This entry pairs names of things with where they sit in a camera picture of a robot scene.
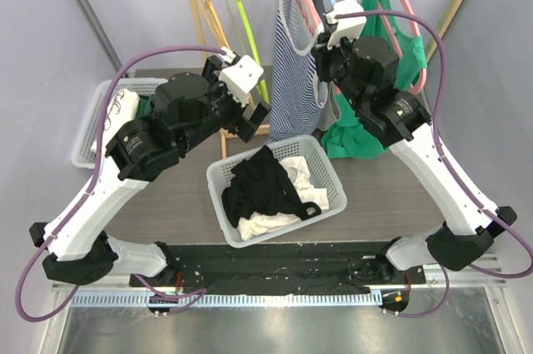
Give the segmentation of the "striped blue white tank top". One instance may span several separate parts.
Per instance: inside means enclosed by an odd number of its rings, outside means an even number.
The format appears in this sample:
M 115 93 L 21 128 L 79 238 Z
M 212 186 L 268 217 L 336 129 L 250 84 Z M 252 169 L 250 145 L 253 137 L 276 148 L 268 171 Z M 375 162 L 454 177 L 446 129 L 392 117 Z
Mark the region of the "striped blue white tank top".
M 316 62 L 311 49 L 318 35 L 311 35 L 287 14 L 279 0 L 273 48 L 270 142 L 312 133 L 320 118 Z

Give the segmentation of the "grey tank top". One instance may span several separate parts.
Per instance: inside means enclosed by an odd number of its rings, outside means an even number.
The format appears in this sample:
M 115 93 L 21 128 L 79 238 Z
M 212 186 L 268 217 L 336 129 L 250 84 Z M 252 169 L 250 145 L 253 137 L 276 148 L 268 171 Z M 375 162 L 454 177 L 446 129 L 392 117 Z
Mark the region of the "grey tank top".
M 325 7 L 318 7 L 315 4 L 317 13 L 320 16 L 323 27 L 326 27 L 326 13 L 330 12 L 333 7 L 325 2 Z M 317 84 L 318 99 L 317 103 L 321 106 L 320 118 L 316 128 L 325 132 L 331 125 L 335 124 L 341 118 L 341 109 L 336 103 L 336 88 L 332 83 L 319 82 Z

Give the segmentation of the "black tank top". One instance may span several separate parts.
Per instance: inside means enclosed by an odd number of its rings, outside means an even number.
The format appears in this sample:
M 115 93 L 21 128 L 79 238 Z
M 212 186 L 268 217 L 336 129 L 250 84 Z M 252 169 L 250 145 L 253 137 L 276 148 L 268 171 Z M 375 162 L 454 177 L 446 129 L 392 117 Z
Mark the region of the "black tank top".
M 222 193 L 222 205 L 233 227 L 252 203 L 259 202 L 273 188 L 276 174 L 283 171 L 276 167 L 277 162 L 271 149 L 264 146 L 231 169 L 233 178 Z

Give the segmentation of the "yellow plastic hanger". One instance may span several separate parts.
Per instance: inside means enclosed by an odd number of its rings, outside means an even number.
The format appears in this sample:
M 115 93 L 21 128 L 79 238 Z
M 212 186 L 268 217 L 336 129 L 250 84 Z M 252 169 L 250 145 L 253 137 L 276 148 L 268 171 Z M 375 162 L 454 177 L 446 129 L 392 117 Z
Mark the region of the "yellow plastic hanger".
M 217 11 L 213 6 L 212 0 L 197 0 L 199 2 L 200 11 L 204 17 L 205 23 L 212 33 L 216 43 L 220 47 L 230 48 L 230 44 L 227 40 L 226 34 L 222 28 L 220 18 L 217 15 Z

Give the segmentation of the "lime green hanger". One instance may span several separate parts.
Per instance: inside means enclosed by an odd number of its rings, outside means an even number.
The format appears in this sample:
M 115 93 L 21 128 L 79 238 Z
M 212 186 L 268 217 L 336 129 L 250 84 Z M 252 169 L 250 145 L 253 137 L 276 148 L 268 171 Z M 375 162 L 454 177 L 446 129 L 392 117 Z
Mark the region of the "lime green hanger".
M 235 2 L 235 6 L 236 6 L 236 8 L 238 10 L 240 19 L 242 21 L 242 27 L 243 27 L 243 30 L 244 30 L 244 32 L 246 34 L 246 37 L 247 37 L 247 41 L 248 41 L 248 44 L 249 44 L 251 55 L 252 55 L 253 59 L 255 60 L 255 62 L 258 65 L 261 65 L 262 61 L 261 61 L 261 58 L 260 58 L 259 50 L 257 48 L 256 39 L 255 39 L 254 33 L 252 31 L 252 26 L 251 26 L 249 18 L 247 16 L 247 11 L 246 11 L 246 9 L 245 9 L 245 7 L 243 5 L 242 0 L 234 0 L 234 2 Z M 237 26 L 236 18 L 233 16 L 233 13 L 232 13 L 232 10 L 231 10 L 231 7 L 229 5 L 228 0 L 225 0 L 225 3 L 227 5 L 227 11 L 230 14 L 230 18 L 232 20 L 232 25 L 233 25 L 234 30 L 235 30 L 236 35 L 237 35 L 237 39 L 238 39 L 238 41 L 239 41 L 239 43 L 241 45 L 242 52 L 244 54 L 247 54 L 247 50 L 245 49 L 243 38 L 242 38 L 241 33 L 240 33 L 240 29 Z

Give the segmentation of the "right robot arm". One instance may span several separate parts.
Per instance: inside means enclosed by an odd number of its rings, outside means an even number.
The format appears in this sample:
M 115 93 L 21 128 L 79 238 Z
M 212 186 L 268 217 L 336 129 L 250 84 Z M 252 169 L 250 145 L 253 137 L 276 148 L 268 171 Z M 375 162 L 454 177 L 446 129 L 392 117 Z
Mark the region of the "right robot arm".
M 429 232 L 393 240 L 376 262 L 377 276 L 393 283 L 407 269 L 432 263 L 460 271 L 485 254 L 516 212 L 496 205 L 445 147 L 436 147 L 429 112 L 396 85 L 400 59 L 387 40 L 326 31 L 311 53 L 319 80 L 339 87 L 364 129 L 407 165 L 444 217 Z

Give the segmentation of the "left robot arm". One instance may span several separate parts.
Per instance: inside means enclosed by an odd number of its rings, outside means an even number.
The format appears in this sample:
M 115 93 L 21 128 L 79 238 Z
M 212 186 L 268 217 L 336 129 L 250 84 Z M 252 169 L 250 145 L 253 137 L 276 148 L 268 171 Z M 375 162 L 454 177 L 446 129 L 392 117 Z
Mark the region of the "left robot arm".
M 125 122 L 95 166 L 96 180 L 53 222 L 36 222 L 32 239 L 51 242 L 42 261 L 47 278 L 77 286 L 105 276 L 140 275 L 153 286 L 177 278 L 179 264 L 163 242 L 137 244 L 107 235 L 106 225 L 131 198 L 192 149 L 225 129 L 249 142 L 270 108 L 245 115 L 263 68 L 249 56 L 210 56 L 201 74 L 181 72 L 155 90 L 150 112 Z

